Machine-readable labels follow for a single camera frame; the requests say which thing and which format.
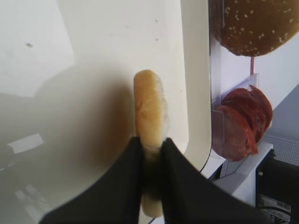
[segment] white plate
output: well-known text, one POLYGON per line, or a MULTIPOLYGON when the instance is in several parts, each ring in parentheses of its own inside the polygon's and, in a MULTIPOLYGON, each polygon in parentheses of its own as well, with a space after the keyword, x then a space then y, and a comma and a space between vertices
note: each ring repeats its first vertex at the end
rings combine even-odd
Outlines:
POLYGON ((0 223, 37 223, 107 170, 86 156, 107 129, 106 97, 119 83, 132 94, 143 69, 164 84, 169 137, 202 169, 208 69, 186 61, 185 82, 179 0, 2 0, 0 28, 0 223))

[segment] bread bun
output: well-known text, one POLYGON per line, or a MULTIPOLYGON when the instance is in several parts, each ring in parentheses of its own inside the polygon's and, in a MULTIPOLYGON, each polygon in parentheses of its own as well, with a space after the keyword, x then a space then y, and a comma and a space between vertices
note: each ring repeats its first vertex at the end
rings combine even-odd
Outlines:
POLYGON ((160 194, 160 148, 167 137, 169 117, 158 75, 150 70, 134 77, 135 130, 144 149, 142 210, 149 217, 163 214, 160 194))
MULTIPOLYGON (((214 17, 217 2, 210 8, 214 17)), ((211 31, 235 55, 265 55, 299 31, 299 0, 224 0, 223 4, 223 20, 217 24, 211 18, 220 31, 211 31)))

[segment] label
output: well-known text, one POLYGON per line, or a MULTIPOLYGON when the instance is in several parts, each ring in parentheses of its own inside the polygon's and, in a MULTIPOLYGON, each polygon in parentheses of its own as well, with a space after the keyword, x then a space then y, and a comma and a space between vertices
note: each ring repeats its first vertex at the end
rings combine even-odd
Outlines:
MULTIPOLYGON (((285 210, 287 212, 291 212, 291 206, 289 204, 280 202, 276 199, 270 198, 266 195, 262 195, 260 194, 260 204, 259 206, 269 206, 269 207, 276 207, 282 210, 285 210)), ((280 219, 283 219, 287 222, 290 222, 291 220, 291 216, 287 215, 281 211, 277 211, 277 210, 272 210, 272 209, 262 209, 262 211, 265 211, 271 215, 274 215, 280 219)))

